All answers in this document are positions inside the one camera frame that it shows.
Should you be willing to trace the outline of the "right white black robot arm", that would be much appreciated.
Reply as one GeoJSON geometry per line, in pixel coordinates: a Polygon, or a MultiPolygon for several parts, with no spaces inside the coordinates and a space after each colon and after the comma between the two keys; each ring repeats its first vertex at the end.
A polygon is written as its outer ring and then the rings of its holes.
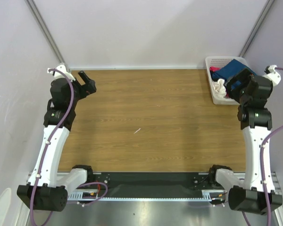
{"type": "Polygon", "coordinates": [[[246,146],[246,171],[240,180],[231,168],[213,165],[209,169],[208,185],[223,187],[227,192],[230,209],[266,215],[283,203],[275,193],[269,155],[272,115],[265,107],[274,86],[281,81],[276,65],[268,66],[265,75],[254,75],[245,68],[225,84],[228,96],[239,103],[240,121],[246,146]]]}

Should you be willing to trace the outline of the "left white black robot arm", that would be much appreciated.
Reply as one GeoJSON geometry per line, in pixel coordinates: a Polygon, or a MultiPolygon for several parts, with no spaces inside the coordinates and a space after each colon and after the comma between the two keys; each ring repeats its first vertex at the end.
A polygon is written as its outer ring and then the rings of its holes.
{"type": "Polygon", "coordinates": [[[70,73],[60,67],[49,69],[54,80],[51,82],[51,99],[44,116],[42,145],[33,172],[26,185],[19,185],[17,196],[33,210],[61,212],[67,196],[79,185],[90,188],[94,184],[93,170],[88,165],[75,165],[62,179],[57,178],[58,165],[64,144],[69,136],[79,100],[96,92],[95,81],[84,71],[78,75],[80,84],[70,73]]]}

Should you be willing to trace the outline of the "blue printed t shirt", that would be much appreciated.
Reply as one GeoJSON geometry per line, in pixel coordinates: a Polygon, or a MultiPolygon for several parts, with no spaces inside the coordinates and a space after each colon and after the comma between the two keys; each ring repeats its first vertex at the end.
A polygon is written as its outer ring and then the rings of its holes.
{"type": "Polygon", "coordinates": [[[246,65],[235,59],[230,61],[226,66],[224,66],[219,70],[215,70],[215,71],[210,70],[210,73],[211,73],[212,81],[218,81],[219,79],[228,81],[231,77],[235,76],[243,69],[248,69],[251,71],[253,75],[256,75],[256,73],[254,73],[249,67],[247,67],[246,65]]]}

